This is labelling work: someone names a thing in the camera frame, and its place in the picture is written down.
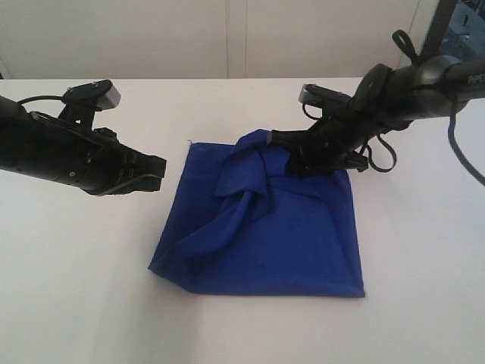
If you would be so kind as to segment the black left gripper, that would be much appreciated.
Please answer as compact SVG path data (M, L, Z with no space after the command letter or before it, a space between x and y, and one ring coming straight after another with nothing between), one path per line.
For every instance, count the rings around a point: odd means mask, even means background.
M85 130L42 112L27 113L22 174L78 187L94 196L156 192L167 161L121 144L106 128ZM135 178L124 183L124 179Z

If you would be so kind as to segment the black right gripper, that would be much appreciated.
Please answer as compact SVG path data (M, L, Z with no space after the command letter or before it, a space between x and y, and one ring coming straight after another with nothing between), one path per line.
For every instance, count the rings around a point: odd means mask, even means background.
M379 125L369 118L345 119L328 117L315 122L307 130L271 130L268 146L298 150L285 164L285 173L294 177L331 174L339 169L366 171L367 158L356 149L379 134Z

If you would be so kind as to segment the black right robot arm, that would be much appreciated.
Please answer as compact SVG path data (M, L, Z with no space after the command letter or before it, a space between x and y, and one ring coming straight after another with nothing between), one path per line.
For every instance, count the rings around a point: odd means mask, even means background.
M461 62L438 55L393 70L374 66L353 96L315 84L302 86L299 101L322 115L307 130L272 130L268 144L291 154L290 174L330 174L339 169L376 169L372 138L402 131L417 120L454 118L473 99L484 97L484 60Z

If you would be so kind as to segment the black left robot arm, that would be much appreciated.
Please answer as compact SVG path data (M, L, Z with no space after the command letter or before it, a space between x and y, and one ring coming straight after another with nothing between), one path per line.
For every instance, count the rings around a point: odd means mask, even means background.
M108 128L91 129L1 99L3 171L105 196L160 190L166 164L125 146Z

